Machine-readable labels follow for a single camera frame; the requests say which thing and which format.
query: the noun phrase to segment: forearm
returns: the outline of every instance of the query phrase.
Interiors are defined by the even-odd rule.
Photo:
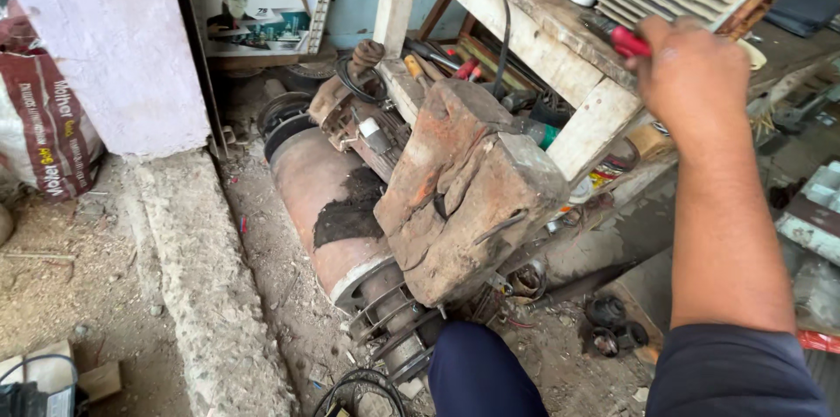
[[[764,200],[749,122],[680,146],[671,326],[795,330],[791,281]]]

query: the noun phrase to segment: red screwdriver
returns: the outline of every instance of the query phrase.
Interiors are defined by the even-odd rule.
[[[625,58],[633,56],[650,57],[650,46],[647,41],[639,38],[634,32],[617,24],[610,18],[595,14],[581,15],[583,25],[598,38],[610,44],[612,48]]]

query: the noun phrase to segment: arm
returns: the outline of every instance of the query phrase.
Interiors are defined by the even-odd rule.
[[[653,57],[627,65],[679,151],[671,327],[795,332],[791,280],[745,110],[746,55],[693,19],[651,17],[638,26]]]

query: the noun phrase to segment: yellow handle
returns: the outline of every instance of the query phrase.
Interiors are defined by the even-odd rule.
[[[420,67],[420,63],[417,62],[417,59],[414,56],[408,55],[403,62],[406,63],[406,68],[408,68],[408,72],[411,73],[412,77],[416,80],[421,76],[425,76],[426,73],[423,72],[423,68]]]

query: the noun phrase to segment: knee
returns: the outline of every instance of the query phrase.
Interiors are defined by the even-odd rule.
[[[444,327],[434,346],[435,353],[448,354],[464,350],[482,348],[485,344],[504,343],[496,332],[481,324],[472,322],[452,322]]]

